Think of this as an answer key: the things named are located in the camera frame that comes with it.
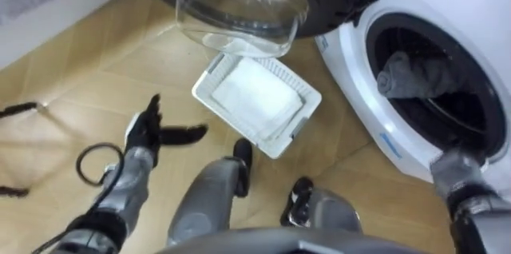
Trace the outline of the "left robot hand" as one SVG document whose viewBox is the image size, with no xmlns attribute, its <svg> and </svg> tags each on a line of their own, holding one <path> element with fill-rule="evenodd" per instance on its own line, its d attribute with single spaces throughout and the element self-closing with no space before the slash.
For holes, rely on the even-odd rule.
<svg viewBox="0 0 511 254">
<path fill-rule="evenodd" d="M 146 109 L 139 113 L 133 125 L 127 129 L 125 152 L 134 148 L 144 148 L 155 156 L 161 146 L 192 145 L 200 141 L 207 133 L 206 124 L 162 126 L 160 112 L 160 94 L 151 97 Z"/>
</svg>

